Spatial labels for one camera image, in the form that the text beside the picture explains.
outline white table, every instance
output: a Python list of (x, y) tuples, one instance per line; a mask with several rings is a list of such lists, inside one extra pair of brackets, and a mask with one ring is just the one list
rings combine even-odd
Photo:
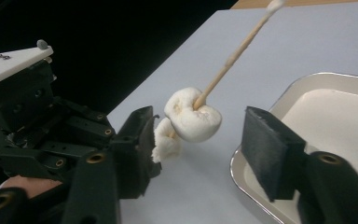
[[(109, 114), (113, 127), (119, 130), (131, 111), (148, 105), (164, 117), (175, 91), (203, 90), (263, 14), (217, 11)], [(123, 223), (274, 223), (230, 176), (244, 109), (270, 109), (292, 82), (318, 72), (358, 76), (358, 3), (278, 11), (209, 96), (208, 105), (224, 117), (218, 133), (184, 143), (182, 157), (162, 163), (144, 197), (121, 201)]]

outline table surface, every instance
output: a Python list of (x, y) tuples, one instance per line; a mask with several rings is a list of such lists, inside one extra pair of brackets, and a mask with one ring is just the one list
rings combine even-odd
[[(206, 88), (264, 13), (214, 13), (108, 115), (113, 127), (118, 131), (131, 111), (148, 105), (164, 118), (163, 107), (175, 91)], [(278, 11), (208, 98), (223, 115), (220, 130), (203, 143), (183, 142), (181, 157), (162, 163), (144, 197), (121, 200), (123, 223), (276, 223), (230, 175), (244, 110), (270, 109), (291, 83), (319, 72), (358, 76), (358, 2)]]
[[(239, 0), (231, 9), (266, 7), (269, 2), (269, 0)], [(300, 7), (350, 2), (358, 2), (358, 0), (287, 0), (285, 5), (287, 7)]]

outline bamboo skewer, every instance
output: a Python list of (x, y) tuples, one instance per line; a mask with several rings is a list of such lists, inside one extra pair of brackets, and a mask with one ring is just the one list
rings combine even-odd
[(258, 32), (261, 30), (261, 28), (264, 26), (264, 24), (267, 23), (269, 18), (279, 9), (283, 6), (284, 1), (283, 0), (274, 0), (270, 3), (270, 5), (267, 8), (267, 13), (261, 18), (261, 20), (258, 22), (258, 24), (254, 27), (254, 29), (251, 31), (250, 34), (246, 36), (246, 38), (242, 41), (239, 47), (228, 57), (225, 66), (220, 69), (220, 71), (217, 73), (215, 78), (212, 80), (212, 82), (209, 84), (209, 86), (205, 89), (205, 91), (200, 95), (200, 97), (195, 101), (193, 104), (194, 110), (198, 110), (200, 106), (206, 104), (206, 97), (211, 93), (211, 91), (214, 89), (214, 87), (219, 83), (219, 81), (223, 78), (223, 76), (228, 72), (228, 70), (232, 67), (232, 65), (240, 58), (242, 53), (248, 48), (248, 46), (252, 43), (255, 36), (258, 34)]

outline metal tray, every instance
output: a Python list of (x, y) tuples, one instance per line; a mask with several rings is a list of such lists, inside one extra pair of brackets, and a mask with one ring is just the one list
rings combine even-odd
[[(307, 141), (307, 153), (323, 150), (351, 163), (358, 172), (358, 77), (318, 73), (295, 81), (270, 109)], [(281, 223), (300, 223), (296, 202), (270, 203), (255, 175), (237, 148), (230, 164), (236, 185)]]

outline dark wall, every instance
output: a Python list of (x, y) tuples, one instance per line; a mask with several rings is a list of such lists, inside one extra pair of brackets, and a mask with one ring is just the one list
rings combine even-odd
[(108, 113), (216, 10), (235, 2), (13, 0), (0, 11), (0, 52), (46, 40), (55, 51), (55, 95)]

